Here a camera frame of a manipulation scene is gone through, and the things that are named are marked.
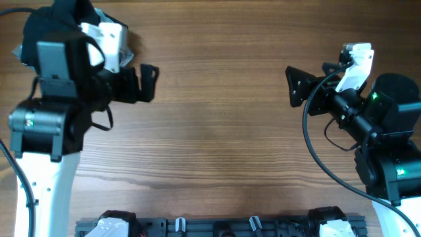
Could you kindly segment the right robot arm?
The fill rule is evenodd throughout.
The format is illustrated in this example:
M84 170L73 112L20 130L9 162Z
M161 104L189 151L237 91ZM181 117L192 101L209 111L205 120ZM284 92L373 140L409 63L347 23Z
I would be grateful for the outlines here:
M372 201L384 236L420 235L420 149L411 140L420 118L420 92L411 78L378 76L367 97L362 86L340 89L339 74L352 64L325 63L317 77L298 68L285 70L292 107L303 106L302 130L307 149L333 180ZM361 191L337 177L319 158L308 131L308 117L330 114L355 141Z

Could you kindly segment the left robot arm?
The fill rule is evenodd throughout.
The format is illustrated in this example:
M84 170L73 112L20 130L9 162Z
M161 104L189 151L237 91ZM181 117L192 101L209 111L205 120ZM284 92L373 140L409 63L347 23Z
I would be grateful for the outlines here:
M9 116L12 164L18 177L15 236L65 236L70 197L84 134L92 114L109 112L110 102L149 102L155 96L157 66L113 72L92 65L96 41L82 32L50 33L37 43L40 72L29 95Z

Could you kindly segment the black t-shirt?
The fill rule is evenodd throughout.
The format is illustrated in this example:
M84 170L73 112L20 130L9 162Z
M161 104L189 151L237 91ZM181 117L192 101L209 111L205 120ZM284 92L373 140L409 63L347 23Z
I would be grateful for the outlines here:
M100 21L89 0L55 0L50 7L39 8L24 25L21 63L39 72L37 42L45 34L78 31L83 22L97 26Z

